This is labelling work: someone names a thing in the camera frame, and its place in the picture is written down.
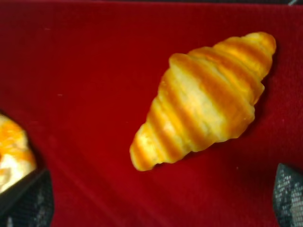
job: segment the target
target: pastry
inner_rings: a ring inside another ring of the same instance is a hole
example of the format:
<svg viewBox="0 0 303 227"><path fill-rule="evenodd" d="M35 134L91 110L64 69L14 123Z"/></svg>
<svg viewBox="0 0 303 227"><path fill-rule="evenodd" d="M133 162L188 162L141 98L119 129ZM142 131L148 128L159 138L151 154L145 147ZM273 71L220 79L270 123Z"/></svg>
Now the pastry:
<svg viewBox="0 0 303 227"><path fill-rule="evenodd" d="M36 168L25 132L0 114L0 193Z"/></svg>
<svg viewBox="0 0 303 227"><path fill-rule="evenodd" d="M134 167L149 170L238 138L255 118L275 51L273 36L257 32L173 54L130 146Z"/></svg>

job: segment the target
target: partial pastry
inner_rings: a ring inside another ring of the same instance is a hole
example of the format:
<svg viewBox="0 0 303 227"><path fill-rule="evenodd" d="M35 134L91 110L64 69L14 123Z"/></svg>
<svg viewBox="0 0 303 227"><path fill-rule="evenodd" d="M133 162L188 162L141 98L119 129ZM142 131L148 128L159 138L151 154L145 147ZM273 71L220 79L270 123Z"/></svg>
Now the partial pastry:
<svg viewBox="0 0 303 227"><path fill-rule="evenodd" d="M255 118L275 51L274 37L257 32L173 54L130 146L134 167L150 170L238 138Z"/></svg>
<svg viewBox="0 0 303 227"><path fill-rule="evenodd" d="M0 193L36 168L22 128L0 114Z"/></svg>

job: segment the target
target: red background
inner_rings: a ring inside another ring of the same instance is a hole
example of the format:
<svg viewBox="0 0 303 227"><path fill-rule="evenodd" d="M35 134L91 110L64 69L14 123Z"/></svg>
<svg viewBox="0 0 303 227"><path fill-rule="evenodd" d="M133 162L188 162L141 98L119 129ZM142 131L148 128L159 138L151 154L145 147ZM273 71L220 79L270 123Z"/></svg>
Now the red background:
<svg viewBox="0 0 303 227"><path fill-rule="evenodd" d="M277 226L277 164L303 167L302 25L288 6L1 4L0 108L47 161L52 226ZM255 31L277 53L243 136L135 170L129 146L169 56Z"/></svg>

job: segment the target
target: red cloth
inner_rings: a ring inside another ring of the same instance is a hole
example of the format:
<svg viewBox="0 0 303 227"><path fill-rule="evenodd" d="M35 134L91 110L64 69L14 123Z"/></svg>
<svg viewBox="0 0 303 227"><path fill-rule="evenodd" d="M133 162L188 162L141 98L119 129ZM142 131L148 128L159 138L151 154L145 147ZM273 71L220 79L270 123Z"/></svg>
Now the red cloth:
<svg viewBox="0 0 303 227"><path fill-rule="evenodd" d="M53 227L277 226L279 162L303 167L303 8L169 3L0 7L0 108L53 178ZM277 53L236 140L148 172L129 146L175 52L265 31Z"/></svg>

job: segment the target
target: glossy crust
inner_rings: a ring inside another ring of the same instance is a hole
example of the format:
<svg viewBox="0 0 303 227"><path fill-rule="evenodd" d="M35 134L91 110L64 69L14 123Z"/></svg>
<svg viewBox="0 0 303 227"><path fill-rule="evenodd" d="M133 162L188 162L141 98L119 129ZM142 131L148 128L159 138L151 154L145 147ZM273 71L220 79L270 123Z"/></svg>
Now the glossy crust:
<svg viewBox="0 0 303 227"><path fill-rule="evenodd" d="M0 193L36 168L25 132L0 114Z"/></svg>
<svg viewBox="0 0 303 227"><path fill-rule="evenodd" d="M239 137L255 118L275 50L273 36L258 32L173 54L131 144L134 167L174 163L190 151Z"/></svg>

